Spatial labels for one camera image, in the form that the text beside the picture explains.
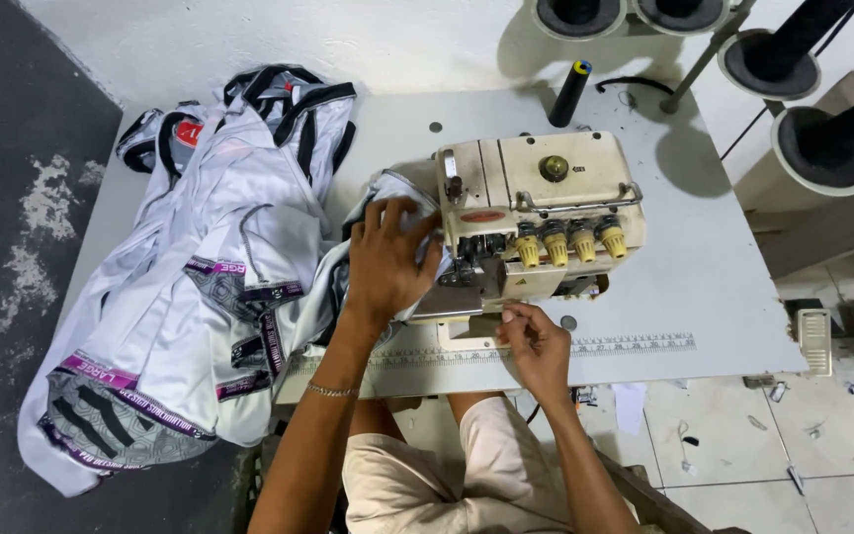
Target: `beige shorts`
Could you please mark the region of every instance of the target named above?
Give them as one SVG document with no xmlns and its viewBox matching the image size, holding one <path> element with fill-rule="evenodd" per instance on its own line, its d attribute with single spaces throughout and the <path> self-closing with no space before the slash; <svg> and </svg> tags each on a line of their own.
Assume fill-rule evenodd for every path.
<svg viewBox="0 0 854 534">
<path fill-rule="evenodd" d="M 353 534 L 568 532 L 564 493 L 509 399 L 473 405 L 460 422 L 463 498 L 433 452 L 382 434 L 348 438 L 342 479 Z"/>
</svg>

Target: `tiled floor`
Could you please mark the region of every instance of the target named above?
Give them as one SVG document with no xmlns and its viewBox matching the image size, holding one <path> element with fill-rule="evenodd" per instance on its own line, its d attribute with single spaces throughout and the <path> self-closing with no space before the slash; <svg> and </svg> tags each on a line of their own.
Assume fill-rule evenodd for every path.
<svg viewBox="0 0 854 534">
<path fill-rule="evenodd" d="M 777 287 L 783 298 L 817 297 L 837 312 L 854 301 L 854 257 L 789 276 Z M 618 431 L 609 387 L 596 389 L 598 406 L 582 406 L 580 419 L 599 449 L 624 466 L 644 465 L 653 486 L 709 528 L 854 534 L 854 395 L 846 386 L 854 383 L 854 343 L 833 346 L 833 376 L 778 376 L 789 386 L 779 403 L 746 389 L 739 377 L 709 378 L 691 380 L 686 390 L 648 384 L 637 436 Z M 528 393 L 513 398 L 520 413 L 532 413 Z M 462 480 L 457 427 L 443 398 L 396 417 L 412 445 L 436 451 L 451 481 Z M 683 435 L 699 446 L 681 442 L 682 422 Z M 530 427 L 554 454 L 545 417 L 540 413 Z M 682 468 L 684 459 L 693 474 Z M 804 478 L 805 496 L 789 479 L 790 462 Z"/>
</svg>

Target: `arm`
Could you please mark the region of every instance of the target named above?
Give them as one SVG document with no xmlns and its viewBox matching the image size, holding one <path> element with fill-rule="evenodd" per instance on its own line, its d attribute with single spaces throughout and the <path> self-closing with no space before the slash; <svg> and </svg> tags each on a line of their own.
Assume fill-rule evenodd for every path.
<svg viewBox="0 0 854 534">
<path fill-rule="evenodd" d="M 498 334 L 512 346 L 523 384 L 549 419 L 573 530 L 576 534 L 637 534 L 638 522 L 601 465 L 568 399 L 569 333 L 536 306 L 508 304 Z"/>
<path fill-rule="evenodd" d="M 372 202 L 365 222 L 352 227 L 348 295 L 312 377 L 316 386 L 339 392 L 360 388 L 371 348 L 388 321 L 433 285 L 439 242 L 431 243 L 420 266 L 415 254 L 439 217 L 425 219 L 407 233 L 399 229 L 402 212 L 416 209 L 407 198 Z M 251 534 L 326 532 L 356 398 L 305 390 L 269 467 L 250 520 Z"/>
</svg>

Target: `hand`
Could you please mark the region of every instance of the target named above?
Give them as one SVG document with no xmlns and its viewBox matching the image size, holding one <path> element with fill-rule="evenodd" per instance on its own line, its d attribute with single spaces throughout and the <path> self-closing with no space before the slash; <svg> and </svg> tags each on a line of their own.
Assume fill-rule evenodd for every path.
<svg viewBox="0 0 854 534">
<path fill-rule="evenodd" d="M 500 343 L 512 346 L 512 360 L 523 385 L 543 407 L 568 402 L 568 358 L 572 336 L 542 308 L 504 304 Z"/>
<path fill-rule="evenodd" d="M 417 263 L 421 241 L 440 225 L 440 212 L 434 212 L 411 230 L 402 231 L 401 215 L 417 210 L 418 205 L 407 197 L 378 200 L 365 208 L 364 222 L 351 227 L 345 305 L 383 323 L 382 327 L 430 290 L 443 256 L 440 241 L 432 239 L 423 261 Z"/>
</svg>

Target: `yellow tension knob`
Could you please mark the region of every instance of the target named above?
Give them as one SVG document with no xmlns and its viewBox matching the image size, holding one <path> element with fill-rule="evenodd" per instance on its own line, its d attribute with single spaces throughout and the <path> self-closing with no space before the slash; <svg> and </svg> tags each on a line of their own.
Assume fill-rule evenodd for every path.
<svg viewBox="0 0 854 534">
<path fill-rule="evenodd" d="M 527 269 L 539 265 L 539 239 L 535 236 L 516 237 L 516 251 Z"/>
<path fill-rule="evenodd" d="M 618 226 L 609 226 L 599 233 L 601 244 L 608 250 L 611 257 L 621 260 L 628 254 L 628 248 L 624 246 L 624 232 Z"/>
<path fill-rule="evenodd" d="M 568 263 L 567 243 L 564 232 L 543 237 L 543 244 L 546 246 L 546 252 L 549 253 L 550 259 L 552 259 L 552 265 L 564 267 Z"/>
<path fill-rule="evenodd" d="M 572 234 L 572 246 L 579 255 L 579 261 L 588 263 L 595 261 L 595 237 L 591 230 L 579 230 Z"/>
</svg>

